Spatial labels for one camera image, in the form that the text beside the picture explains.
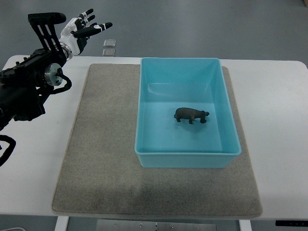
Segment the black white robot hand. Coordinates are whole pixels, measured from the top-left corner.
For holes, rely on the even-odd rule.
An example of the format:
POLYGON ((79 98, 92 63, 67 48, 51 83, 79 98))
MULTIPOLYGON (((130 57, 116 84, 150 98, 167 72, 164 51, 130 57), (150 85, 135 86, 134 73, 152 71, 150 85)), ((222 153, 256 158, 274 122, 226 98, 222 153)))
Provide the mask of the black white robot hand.
POLYGON ((91 36, 113 26, 111 22, 103 24, 91 23, 95 19, 93 12, 93 9, 88 9, 78 17, 72 18, 61 31, 59 42, 68 60, 84 51, 91 36))

